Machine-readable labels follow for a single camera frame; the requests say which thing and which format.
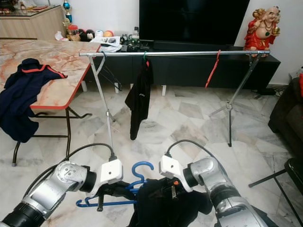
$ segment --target hanging black shirt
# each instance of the hanging black shirt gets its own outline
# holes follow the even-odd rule
[[[125,100],[125,104],[132,111],[130,130],[131,140],[137,138],[140,123],[148,116],[151,84],[153,84],[151,61],[142,59],[141,72]]]

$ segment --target navy jacket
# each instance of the navy jacket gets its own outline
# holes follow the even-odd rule
[[[27,58],[18,65],[17,72],[7,79],[0,93],[0,127],[16,141],[27,142],[37,131],[38,122],[30,105],[37,101],[41,87],[52,79],[67,76],[53,70],[49,65],[40,65],[37,59]]]

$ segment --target cabinet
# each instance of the cabinet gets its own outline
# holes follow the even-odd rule
[[[55,40],[57,31],[61,31],[63,36],[66,34],[63,20],[60,5],[34,13],[16,10],[0,17],[0,38]]]

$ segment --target marble table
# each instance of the marble table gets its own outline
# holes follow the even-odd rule
[[[0,91],[4,89],[7,78],[17,71],[17,66],[26,58],[38,59],[40,64],[50,65],[54,70],[67,75],[66,79],[51,80],[45,84],[37,101],[31,104],[31,109],[65,110],[65,116],[47,116],[37,113],[38,118],[65,118],[68,135],[34,135],[34,137],[67,138],[66,157],[70,152],[71,124],[70,118],[83,118],[69,107],[87,70],[88,58],[79,56],[80,52],[95,52],[97,43],[42,41],[42,40],[0,40]],[[13,156],[13,166],[16,166],[18,141]]]

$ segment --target marble floor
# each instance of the marble floor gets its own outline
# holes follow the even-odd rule
[[[155,170],[141,166],[138,171],[148,178],[160,178],[157,165],[169,145],[180,139],[195,140],[213,152],[240,194],[252,205],[265,211],[280,227],[299,227],[274,180],[254,188],[248,187],[249,183],[283,169],[284,162],[292,156],[283,139],[267,126],[277,97],[241,91],[232,112],[233,147],[230,148],[227,145],[227,112],[220,112],[211,118],[208,115],[225,105],[225,101],[233,95],[232,89],[167,87],[166,96],[161,96],[161,87],[154,86],[149,117],[142,122],[135,141],[129,139],[131,115],[124,104],[129,87],[125,85],[119,94],[115,94],[110,86],[104,86],[104,91],[108,107],[116,118],[116,122],[112,123],[114,150],[124,165],[124,181],[136,180],[131,167],[144,160],[153,163]],[[71,120],[71,151],[88,143],[109,143],[105,109],[94,84],[88,84],[87,93],[78,91],[70,106],[79,114],[93,114],[84,119]],[[64,119],[39,119],[39,122],[39,134],[66,133]],[[15,142],[3,131],[0,133],[0,219],[3,219],[20,202],[32,180],[64,158],[66,139],[32,138],[28,143],[21,144],[17,167],[12,167]],[[93,147],[77,153],[72,160],[97,170],[106,162],[108,155],[106,148]],[[183,166],[206,156],[197,147],[186,143],[174,147],[172,155]],[[303,197],[287,174],[278,179],[303,218]],[[43,226],[125,227],[129,223],[132,205],[104,207],[103,212],[96,212],[95,208],[75,206],[75,202],[84,197],[82,192],[68,193]],[[105,201],[116,200],[105,197]],[[213,209],[209,215],[200,213],[190,227],[212,227],[214,223]]]

